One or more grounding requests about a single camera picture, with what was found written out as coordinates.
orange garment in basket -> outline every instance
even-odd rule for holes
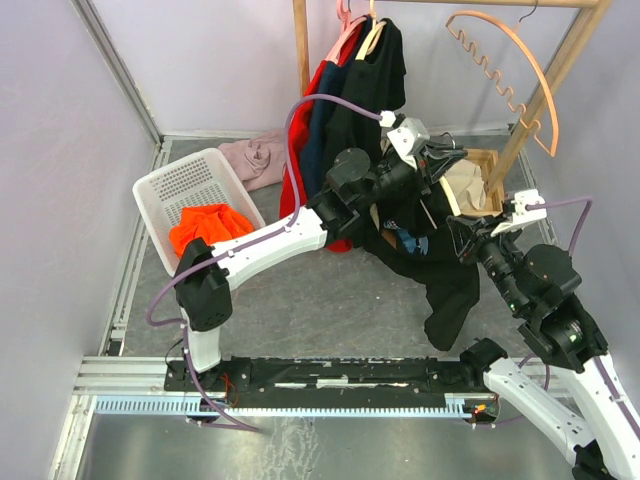
[[[182,258],[189,242],[202,237],[207,245],[241,237],[255,229],[251,222],[224,203],[185,207],[180,225],[169,232],[169,241],[178,257]]]

pink cloth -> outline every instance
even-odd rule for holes
[[[251,140],[223,143],[218,148],[250,192],[282,181],[284,139],[284,130],[272,130]]]

white wall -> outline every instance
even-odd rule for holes
[[[620,377],[640,408],[640,51],[631,41],[640,4],[616,0],[556,95],[562,112],[555,159],[534,143],[527,152],[550,200],[593,194],[575,252],[580,297],[602,327]],[[568,246],[580,207],[553,211]]]
[[[154,147],[70,1],[4,13],[0,470],[41,480],[82,356],[97,352]]]
[[[281,126],[298,98],[291,0],[94,0],[116,48],[164,133],[263,130]],[[353,0],[354,14],[368,2]],[[429,127],[478,126],[512,120],[503,98],[445,29],[461,5],[376,2],[404,36],[408,74],[405,111]],[[515,25],[529,8],[480,7]],[[336,41],[334,0],[308,0],[311,68]],[[539,8],[521,35],[544,65],[574,11]],[[461,20],[505,80],[526,101],[535,76],[495,27]]]

laundry basket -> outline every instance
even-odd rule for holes
[[[180,223],[183,207],[226,203],[256,228],[264,220],[235,172],[217,148],[194,153],[142,177],[133,195],[162,264],[173,276],[180,259],[169,231]]]

wooden stick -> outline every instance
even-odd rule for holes
[[[300,96],[309,86],[309,35],[307,33],[307,0],[293,0],[293,20],[296,25],[296,50],[298,52],[298,81]]]
[[[411,2],[411,3],[464,3],[467,5],[505,5],[514,7],[530,6],[536,4],[536,0],[378,0],[385,2]],[[539,7],[566,7],[566,8],[591,8],[598,4],[598,0],[540,0]]]
[[[571,67],[573,67],[573,64],[578,59],[591,34],[602,20],[611,1],[612,0],[599,0],[595,8],[583,8],[576,16],[545,73],[551,93],[555,94],[564,79],[567,78]],[[545,107],[544,92],[540,85],[538,85],[527,106],[527,111],[523,116],[525,123],[531,125],[533,120],[539,119]],[[531,130],[527,130],[520,123],[516,125],[509,139],[509,143],[507,143],[507,146],[500,154],[498,164],[489,177],[489,193],[496,188],[499,182],[502,182],[511,165],[516,161],[520,151],[527,143],[530,133]]]

